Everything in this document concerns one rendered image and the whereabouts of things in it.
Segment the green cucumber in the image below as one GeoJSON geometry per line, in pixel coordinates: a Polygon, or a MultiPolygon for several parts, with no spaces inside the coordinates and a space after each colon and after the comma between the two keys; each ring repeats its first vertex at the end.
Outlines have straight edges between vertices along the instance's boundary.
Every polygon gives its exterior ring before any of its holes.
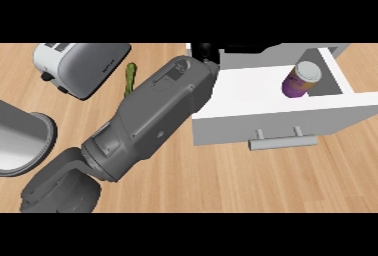
{"type": "Polygon", "coordinates": [[[134,62],[129,62],[125,67],[125,89],[123,89],[123,97],[128,96],[128,94],[132,91],[132,85],[134,85],[134,77],[135,77],[135,71],[137,71],[137,65],[134,62]]]}

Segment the silver white toaster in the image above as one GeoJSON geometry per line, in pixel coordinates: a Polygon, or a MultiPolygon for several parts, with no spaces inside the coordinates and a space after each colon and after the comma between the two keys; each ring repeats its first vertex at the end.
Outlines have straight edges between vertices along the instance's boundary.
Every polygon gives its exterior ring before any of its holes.
{"type": "Polygon", "coordinates": [[[128,43],[39,43],[32,53],[41,79],[86,100],[120,64],[128,43]]]}

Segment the white open drawer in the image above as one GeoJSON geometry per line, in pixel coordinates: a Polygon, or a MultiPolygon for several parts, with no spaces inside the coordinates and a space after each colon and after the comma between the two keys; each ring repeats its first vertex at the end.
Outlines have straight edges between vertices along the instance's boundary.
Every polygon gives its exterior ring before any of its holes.
{"type": "Polygon", "coordinates": [[[194,119],[378,106],[378,92],[355,93],[335,58],[348,43],[281,43],[259,54],[219,51],[221,70],[212,96],[194,119]],[[308,60],[321,70],[317,96],[287,98],[281,82],[293,65],[308,60]]]}

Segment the grey metal pot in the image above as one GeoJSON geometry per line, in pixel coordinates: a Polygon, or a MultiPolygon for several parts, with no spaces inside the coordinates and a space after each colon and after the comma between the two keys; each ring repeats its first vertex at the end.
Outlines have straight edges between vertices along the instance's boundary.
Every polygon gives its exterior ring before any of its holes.
{"type": "Polygon", "coordinates": [[[0,177],[19,176],[38,166],[55,138],[54,120],[0,100],[0,177]]]}

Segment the purple can with pale lid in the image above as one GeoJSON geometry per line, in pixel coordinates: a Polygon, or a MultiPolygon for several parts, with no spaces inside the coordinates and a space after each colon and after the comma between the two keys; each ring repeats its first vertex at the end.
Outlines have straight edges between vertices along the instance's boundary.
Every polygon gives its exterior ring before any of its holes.
{"type": "Polygon", "coordinates": [[[287,98],[301,97],[321,79],[321,70],[309,61],[295,64],[281,81],[281,93],[287,98]]]}

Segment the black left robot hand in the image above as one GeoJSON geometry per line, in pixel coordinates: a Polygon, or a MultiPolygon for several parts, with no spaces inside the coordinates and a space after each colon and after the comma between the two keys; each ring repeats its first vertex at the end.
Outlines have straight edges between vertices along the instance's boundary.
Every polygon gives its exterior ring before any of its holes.
{"type": "Polygon", "coordinates": [[[224,43],[191,43],[191,57],[200,62],[212,61],[219,63],[219,50],[224,48],[224,43]]]}

